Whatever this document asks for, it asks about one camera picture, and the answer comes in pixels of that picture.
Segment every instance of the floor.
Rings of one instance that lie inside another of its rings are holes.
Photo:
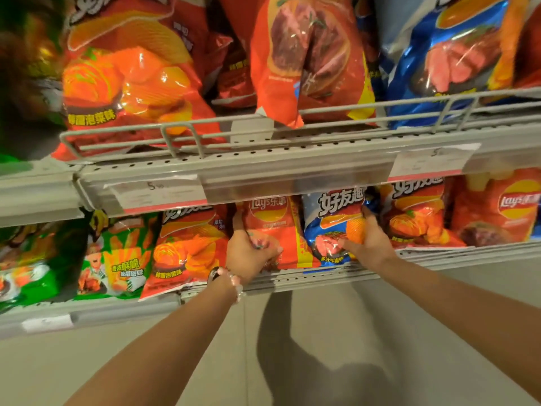
[[[538,267],[532,259],[445,273],[541,306]],[[2,405],[62,404],[158,320],[0,341]],[[537,403],[381,280],[247,297],[228,314],[179,401],[182,406],[331,404]]]

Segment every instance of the bracelet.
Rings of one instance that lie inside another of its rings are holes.
[[[245,295],[244,292],[242,292],[242,284],[240,283],[240,278],[237,275],[232,274],[227,269],[223,267],[219,267],[216,272],[219,275],[227,275],[229,276],[229,279],[231,280],[231,284],[235,287],[236,293],[237,293],[237,299],[236,303],[240,302],[240,299]]]

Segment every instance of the price tag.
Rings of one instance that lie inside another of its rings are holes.
[[[206,205],[207,196],[197,175],[109,184],[128,214]]]
[[[404,151],[396,156],[388,181],[459,175],[480,143]]]
[[[26,319],[25,321],[21,322],[21,325],[29,334],[71,329],[74,327],[70,314],[51,316],[49,318]]]

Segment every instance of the meat image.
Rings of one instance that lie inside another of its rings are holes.
[[[485,222],[476,222],[464,228],[460,237],[468,246],[490,246],[513,242],[508,233]]]
[[[345,68],[349,51],[349,40],[343,28],[330,12],[319,10],[302,74],[302,93],[314,94],[332,83]]]
[[[437,43],[411,79],[411,89],[422,96],[456,94],[482,89],[501,55],[499,31],[478,27]]]
[[[270,29],[272,60],[284,72],[301,72],[310,42],[310,27],[316,13],[308,3],[283,3]]]
[[[342,251],[342,248],[336,242],[336,238],[329,235],[318,235],[315,237],[314,244],[322,257],[336,256]]]

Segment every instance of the green snack bag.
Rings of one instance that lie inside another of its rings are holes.
[[[0,228],[0,310],[57,296],[85,237],[84,219]]]
[[[108,218],[94,211],[76,299],[139,298],[152,269],[158,214]]]

